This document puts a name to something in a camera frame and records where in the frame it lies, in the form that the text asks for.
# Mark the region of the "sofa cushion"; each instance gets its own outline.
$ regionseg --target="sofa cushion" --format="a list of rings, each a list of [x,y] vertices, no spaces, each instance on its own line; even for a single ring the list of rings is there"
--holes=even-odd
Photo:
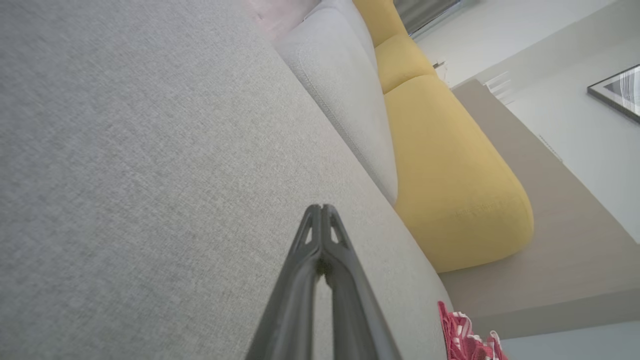
[[[353,0],[353,4],[367,24],[373,46],[397,34],[407,35],[394,0]]]
[[[396,202],[397,174],[378,75],[344,16],[314,12],[276,47],[382,194]]]
[[[420,47],[405,34],[388,38],[376,47],[378,76],[384,94],[420,75],[437,76]]]
[[[340,211],[403,358],[447,358],[433,267],[238,1],[10,3],[3,360],[244,359],[316,202]]]
[[[438,272],[522,249],[533,215],[522,185],[447,86],[413,78],[385,95],[396,150],[396,211]]]
[[[362,16],[356,6],[351,0],[322,0],[311,12],[305,17],[308,18],[316,11],[334,8],[344,16],[347,20],[353,33],[358,37],[358,41],[362,45],[362,48],[367,53],[367,57],[374,69],[378,69],[378,62],[376,61],[376,51],[373,47],[373,41],[371,40],[371,34],[367,29],[367,24],[364,23]]]

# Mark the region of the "white wall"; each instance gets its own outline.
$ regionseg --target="white wall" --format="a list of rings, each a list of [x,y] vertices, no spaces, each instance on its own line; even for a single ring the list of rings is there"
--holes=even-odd
[[[502,340],[509,360],[638,359],[640,322]]]
[[[587,86],[640,63],[640,29],[633,35],[527,86],[508,108],[640,243],[640,124],[586,94]]]
[[[420,35],[432,63],[446,59],[455,86],[614,0],[480,0]]]

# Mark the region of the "black plastic attachment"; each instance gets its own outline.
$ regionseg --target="black plastic attachment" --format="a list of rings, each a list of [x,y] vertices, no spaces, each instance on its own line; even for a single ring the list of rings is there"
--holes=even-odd
[[[305,243],[309,231],[311,240]],[[333,290],[334,359],[400,360],[342,220],[331,205],[307,208],[247,360],[311,359],[314,295],[323,274]]]

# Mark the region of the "yellow cushion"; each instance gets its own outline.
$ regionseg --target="yellow cushion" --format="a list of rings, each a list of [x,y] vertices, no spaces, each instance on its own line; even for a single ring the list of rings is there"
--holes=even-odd
[[[353,0],[353,3],[367,24],[373,46],[396,34],[407,35],[393,0]]]
[[[447,86],[413,78],[385,95],[396,211],[437,272],[522,249],[533,215],[522,185]]]
[[[420,47],[405,34],[394,35],[378,45],[376,61],[383,94],[416,76],[437,76]]]

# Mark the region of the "red striped cloth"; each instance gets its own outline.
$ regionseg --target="red striped cloth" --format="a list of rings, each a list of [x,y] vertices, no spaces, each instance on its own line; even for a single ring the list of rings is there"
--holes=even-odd
[[[483,343],[480,336],[474,334],[467,315],[459,311],[448,312],[442,301],[438,301],[438,309],[449,360],[509,360],[502,352],[495,331],[489,333]]]

